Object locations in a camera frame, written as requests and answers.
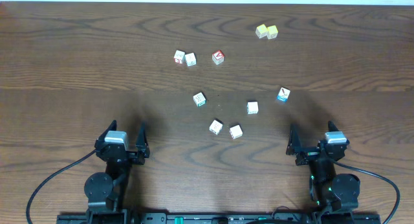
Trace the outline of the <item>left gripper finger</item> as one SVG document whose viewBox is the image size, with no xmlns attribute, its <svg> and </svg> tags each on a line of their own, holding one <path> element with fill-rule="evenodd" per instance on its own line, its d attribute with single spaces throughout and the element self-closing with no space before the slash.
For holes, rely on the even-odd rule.
<svg viewBox="0 0 414 224">
<path fill-rule="evenodd" d="M 104 140 L 106 135 L 109 131 L 116 131 L 117 129 L 117 121 L 113 120 L 110 125 L 107 127 L 107 129 L 98 137 L 98 140 Z"/>
<path fill-rule="evenodd" d="M 140 126 L 138 137 L 135 143 L 135 146 L 138 151 L 141 151 L 142 153 L 149 153 L 149 145 L 146 138 L 146 125 L 143 122 Z"/>
</svg>

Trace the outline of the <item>white block blue pencil picture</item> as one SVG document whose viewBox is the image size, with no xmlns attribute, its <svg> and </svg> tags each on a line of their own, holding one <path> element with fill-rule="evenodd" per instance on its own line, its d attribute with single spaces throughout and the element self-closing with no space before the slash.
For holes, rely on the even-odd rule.
<svg viewBox="0 0 414 224">
<path fill-rule="evenodd" d="M 278 93 L 276 99 L 279 100 L 279 101 L 282 101 L 282 102 L 286 102 L 289 98 L 289 95 L 290 95 L 290 90 L 285 88 L 285 87 L 282 87 L 279 90 L 279 93 Z"/>
</svg>

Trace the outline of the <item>plain white block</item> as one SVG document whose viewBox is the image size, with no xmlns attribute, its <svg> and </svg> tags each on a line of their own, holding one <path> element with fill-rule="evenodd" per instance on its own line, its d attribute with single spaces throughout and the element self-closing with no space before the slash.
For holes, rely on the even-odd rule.
<svg viewBox="0 0 414 224">
<path fill-rule="evenodd" d="M 249 115 L 257 114 L 259 111 L 258 102 L 248 102 L 246 108 Z"/>
</svg>

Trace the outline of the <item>white block teal side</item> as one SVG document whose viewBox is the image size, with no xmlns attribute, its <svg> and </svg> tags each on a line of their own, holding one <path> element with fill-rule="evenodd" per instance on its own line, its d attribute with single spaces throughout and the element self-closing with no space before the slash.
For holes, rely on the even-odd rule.
<svg viewBox="0 0 414 224">
<path fill-rule="evenodd" d="M 193 101 L 197 107 L 200 107 L 206 103 L 206 97 L 202 92 L 200 92 L 193 96 Z"/>
</svg>

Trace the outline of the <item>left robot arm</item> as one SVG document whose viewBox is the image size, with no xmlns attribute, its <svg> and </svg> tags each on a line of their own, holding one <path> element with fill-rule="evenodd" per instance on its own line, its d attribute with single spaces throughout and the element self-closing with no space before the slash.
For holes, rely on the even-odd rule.
<svg viewBox="0 0 414 224">
<path fill-rule="evenodd" d="M 136 150 L 129 151 L 128 146 L 127 133 L 117 130 L 115 120 L 96 139 L 96 155 L 106 162 L 106 169 L 92 174 L 85 182 L 87 223 L 140 223 L 139 215 L 124 208 L 123 201 L 132 166 L 145 164 L 150 155 L 145 124 L 139 128 Z"/>
</svg>

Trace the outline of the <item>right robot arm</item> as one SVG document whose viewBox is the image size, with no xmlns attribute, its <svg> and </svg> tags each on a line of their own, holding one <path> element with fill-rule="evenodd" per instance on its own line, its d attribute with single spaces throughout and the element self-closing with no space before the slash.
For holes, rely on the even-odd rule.
<svg viewBox="0 0 414 224">
<path fill-rule="evenodd" d="M 358 207 L 360 180 L 353 174 L 337 174 L 334 164 L 345 156 L 349 140 L 333 122 L 313 147 L 304 147 L 295 125 L 290 126 L 286 154 L 296 157 L 297 166 L 309 166 L 309 192 L 318 204 L 311 214 L 315 223 L 353 223 L 352 210 Z"/>
</svg>

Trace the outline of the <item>white block red number three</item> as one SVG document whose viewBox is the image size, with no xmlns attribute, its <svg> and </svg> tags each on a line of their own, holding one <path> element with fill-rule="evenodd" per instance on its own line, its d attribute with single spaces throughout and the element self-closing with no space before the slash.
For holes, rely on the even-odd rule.
<svg viewBox="0 0 414 224">
<path fill-rule="evenodd" d="M 185 60 L 185 52 L 181 50 L 176 50 L 173 59 L 175 63 L 183 64 Z"/>
</svg>

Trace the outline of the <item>white block blue side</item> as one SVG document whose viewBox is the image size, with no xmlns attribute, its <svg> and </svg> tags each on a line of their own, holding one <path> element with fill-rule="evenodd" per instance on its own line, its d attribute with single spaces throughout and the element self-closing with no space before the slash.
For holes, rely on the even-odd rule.
<svg viewBox="0 0 414 224">
<path fill-rule="evenodd" d="M 197 59 L 193 52 L 185 55 L 185 61 L 186 61 L 187 66 L 192 66 L 192 65 L 197 64 Z"/>
</svg>

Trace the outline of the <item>yellow block right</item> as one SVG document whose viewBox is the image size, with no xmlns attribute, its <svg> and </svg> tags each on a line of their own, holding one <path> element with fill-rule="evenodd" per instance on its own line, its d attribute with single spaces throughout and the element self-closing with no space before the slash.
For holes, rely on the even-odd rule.
<svg viewBox="0 0 414 224">
<path fill-rule="evenodd" d="M 267 38 L 268 39 L 274 39 L 278 36 L 278 28 L 275 25 L 267 27 Z"/>
</svg>

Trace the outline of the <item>yellow block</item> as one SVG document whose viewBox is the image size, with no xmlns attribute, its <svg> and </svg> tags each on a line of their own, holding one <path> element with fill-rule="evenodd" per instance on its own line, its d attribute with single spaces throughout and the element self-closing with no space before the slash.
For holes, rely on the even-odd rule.
<svg viewBox="0 0 414 224">
<path fill-rule="evenodd" d="M 268 39 L 274 39 L 278 36 L 278 28 L 275 25 L 267 27 L 267 38 Z"/>
<path fill-rule="evenodd" d="M 256 27 L 256 36 L 258 38 L 264 38 L 268 34 L 268 29 L 265 24 Z"/>
</svg>

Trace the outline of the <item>red letter A block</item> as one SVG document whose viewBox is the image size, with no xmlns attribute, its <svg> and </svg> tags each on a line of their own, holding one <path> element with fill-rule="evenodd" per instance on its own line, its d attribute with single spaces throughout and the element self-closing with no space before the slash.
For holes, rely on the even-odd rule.
<svg viewBox="0 0 414 224">
<path fill-rule="evenodd" d="M 216 65 L 222 63 L 225 59 L 225 56 L 221 50 L 217 50 L 212 54 L 212 60 Z"/>
</svg>

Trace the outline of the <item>yellow block left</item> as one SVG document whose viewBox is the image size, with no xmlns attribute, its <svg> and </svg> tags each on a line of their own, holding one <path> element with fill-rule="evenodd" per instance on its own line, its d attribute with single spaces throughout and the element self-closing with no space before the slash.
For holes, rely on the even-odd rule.
<svg viewBox="0 0 414 224">
<path fill-rule="evenodd" d="M 256 27 L 256 36 L 258 38 L 264 38 L 268 34 L 268 29 L 265 24 Z"/>
</svg>

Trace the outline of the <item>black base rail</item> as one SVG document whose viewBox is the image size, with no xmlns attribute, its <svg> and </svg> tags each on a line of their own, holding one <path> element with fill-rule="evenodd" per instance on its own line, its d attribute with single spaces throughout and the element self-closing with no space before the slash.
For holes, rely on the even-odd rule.
<svg viewBox="0 0 414 224">
<path fill-rule="evenodd" d="M 298 213 L 271 214 L 63 214 L 57 217 L 57 224 L 73 223 L 133 223 L 133 224 L 243 224 L 261 221 L 262 223 L 316 223 L 315 220 Z"/>
</svg>

